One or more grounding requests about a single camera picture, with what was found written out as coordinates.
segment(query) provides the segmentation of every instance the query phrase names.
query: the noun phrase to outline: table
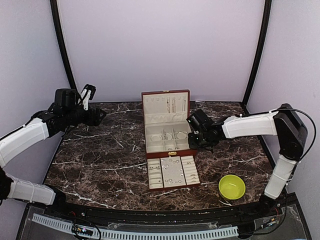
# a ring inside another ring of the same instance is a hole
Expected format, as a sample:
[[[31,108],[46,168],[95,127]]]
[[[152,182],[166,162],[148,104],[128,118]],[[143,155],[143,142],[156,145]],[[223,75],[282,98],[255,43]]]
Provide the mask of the table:
[[[99,126],[81,124],[66,134],[44,182],[64,192],[69,203],[140,211],[203,210],[256,202],[268,183],[270,162],[258,138],[250,136],[221,141],[213,154],[198,151],[201,186],[149,191],[142,103],[92,106],[106,111],[105,119]],[[237,102],[191,102],[190,108],[201,108],[215,120],[243,112]],[[221,198],[218,183],[227,174],[244,180],[241,199]]]

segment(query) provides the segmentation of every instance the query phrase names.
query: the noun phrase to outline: green bowl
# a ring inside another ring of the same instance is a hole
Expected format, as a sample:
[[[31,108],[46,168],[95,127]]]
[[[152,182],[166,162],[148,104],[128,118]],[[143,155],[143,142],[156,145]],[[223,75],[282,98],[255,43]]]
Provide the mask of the green bowl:
[[[242,198],[246,192],[245,182],[236,175],[226,175],[219,181],[219,191],[226,200]]]

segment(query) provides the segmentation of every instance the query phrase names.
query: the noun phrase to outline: white wall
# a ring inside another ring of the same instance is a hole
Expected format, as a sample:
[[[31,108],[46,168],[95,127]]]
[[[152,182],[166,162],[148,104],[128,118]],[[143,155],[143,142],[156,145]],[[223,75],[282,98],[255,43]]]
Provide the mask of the white wall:
[[[319,26],[319,1],[272,2],[265,47],[248,105],[251,113],[290,103],[294,108],[309,113],[319,127]],[[311,139],[312,125],[305,117],[302,119],[307,124]],[[266,137],[265,140],[276,157],[279,152],[277,138]],[[315,146],[299,165],[288,186],[290,192],[297,194],[313,239],[320,239],[319,149],[318,136]]]
[[[264,0],[59,0],[77,85],[95,102],[190,89],[193,100],[242,101]]]
[[[46,110],[55,90],[69,87],[60,57],[49,0],[0,1],[0,136]],[[4,170],[42,183],[59,136],[40,142]],[[0,206],[0,239],[16,239],[25,204],[7,199]]]

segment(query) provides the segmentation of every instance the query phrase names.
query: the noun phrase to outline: marble tabletop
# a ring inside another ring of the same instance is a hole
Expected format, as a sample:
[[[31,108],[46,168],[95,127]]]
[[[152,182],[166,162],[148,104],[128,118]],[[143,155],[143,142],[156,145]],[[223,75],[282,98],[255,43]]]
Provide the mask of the marble tabletop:
[[[63,139],[45,184],[66,194],[67,202],[121,210],[181,211],[256,202],[272,168],[257,137],[221,141],[214,153],[200,149],[195,158],[201,185],[149,191],[141,102],[93,103],[107,112],[99,126],[79,125]],[[241,113],[239,103],[190,104],[219,119]],[[235,174],[246,184],[244,197],[226,201],[219,180]]]

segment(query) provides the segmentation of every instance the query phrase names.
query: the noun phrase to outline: white perforated strip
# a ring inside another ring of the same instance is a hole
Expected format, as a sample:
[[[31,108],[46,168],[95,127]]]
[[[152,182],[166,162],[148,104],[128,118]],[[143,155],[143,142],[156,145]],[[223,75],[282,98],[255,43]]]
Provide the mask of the white perforated strip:
[[[53,219],[48,216],[33,214],[32,221],[60,232],[72,234],[72,222]],[[226,227],[222,229],[179,232],[179,233],[148,233],[125,232],[100,228],[102,240],[215,240],[238,236],[238,227]],[[99,233],[93,230],[91,239],[99,239]]]

